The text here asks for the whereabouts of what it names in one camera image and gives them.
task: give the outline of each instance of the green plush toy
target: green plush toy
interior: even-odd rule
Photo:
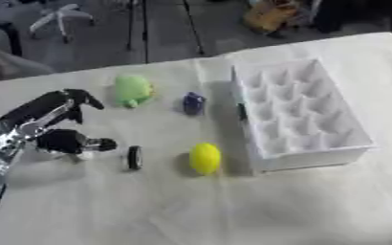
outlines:
[[[153,85],[141,76],[118,75],[115,90],[118,103],[130,108],[137,107],[154,94]]]

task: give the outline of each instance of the yellow tennis ball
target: yellow tennis ball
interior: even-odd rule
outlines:
[[[215,145],[201,143],[190,151],[190,166],[203,175],[209,175],[220,166],[221,153]]]

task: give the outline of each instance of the white tablecloth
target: white tablecloth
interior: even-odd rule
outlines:
[[[322,60],[378,147],[347,166],[250,177],[230,64],[307,57]],[[148,77],[155,99],[135,110],[116,107],[110,94],[118,73]],[[24,156],[0,205],[1,245],[392,244],[391,33],[0,82],[0,115],[64,87],[87,89],[107,104],[104,111],[85,109],[78,128],[122,147],[78,165]],[[204,116],[177,111],[187,91],[207,96]],[[197,177],[187,167],[188,150],[201,141],[223,151],[213,176]],[[141,172],[120,172],[126,145],[142,145]]]

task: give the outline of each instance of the white plastic tray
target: white plastic tray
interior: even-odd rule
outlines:
[[[354,162],[373,146],[319,60],[234,67],[254,171]]]

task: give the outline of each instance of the tripod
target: tripod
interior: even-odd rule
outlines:
[[[133,26],[134,26],[134,8],[135,8],[135,2],[136,0],[129,0],[127,4],[127,8],[129,10],[129,22],[128,22],[128,39],[127,39],[127,44],[126,48],[127,50],[132,49],[132,31],[133,31]],[[190,28],[193,32],[197,49],[198,49],[198,54],[199,55],[204,55],[204,47],[202,46],[201,38],[199,37],[199,34],[196,30],[196,27],[193,22],[193,16],[191,15],[190,12],[190,5],[188,4],[187,0],[183,0],[183,6],[185,8],[185,12],[187,13],[187,17],[190,23]],[[149,62],[149,35],[148,35],[148,23],[147,23],[147,0],[142,0],[142,41],[144,43],[144,60],[145,63]]]

